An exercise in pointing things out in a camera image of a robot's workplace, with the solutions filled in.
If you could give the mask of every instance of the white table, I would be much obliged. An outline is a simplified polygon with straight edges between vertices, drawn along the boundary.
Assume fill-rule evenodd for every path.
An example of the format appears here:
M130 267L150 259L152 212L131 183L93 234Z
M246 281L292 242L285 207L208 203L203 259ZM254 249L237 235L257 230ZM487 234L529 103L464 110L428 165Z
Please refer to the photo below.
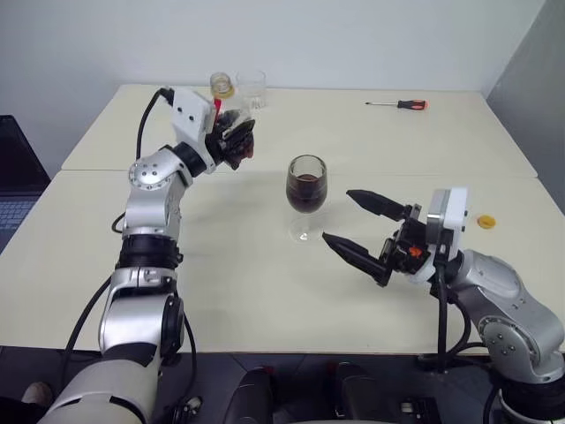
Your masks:
M345 195L365 188L425 206L433 189L471 190L466 247L511 263L539 301L565 316L564 218L535 178L330 174L317 223L378 254L395 228ZM61 171L0 255L0 345L61 348L121 245L109 225L129 193L123 171ZM436 300L395 275L382 289L322 241L288 234L281 172L202 176L187 192L179 291L201 352L433 352ZM474 220L494 216L490 231ZM97 349L99 302L77 344ZM450 311L449 340L462 328Z
M157 86L121 86L63 164L64 170L127 170L139 120ZM208 94L208 88L199 91ZM474 92L270 89L254 112L255 157L241 171L286 170L304 153L334 173L536 177L504 127ZM425 111L366 106L424 98ZM142 154L174 144L170 107L147 120Z

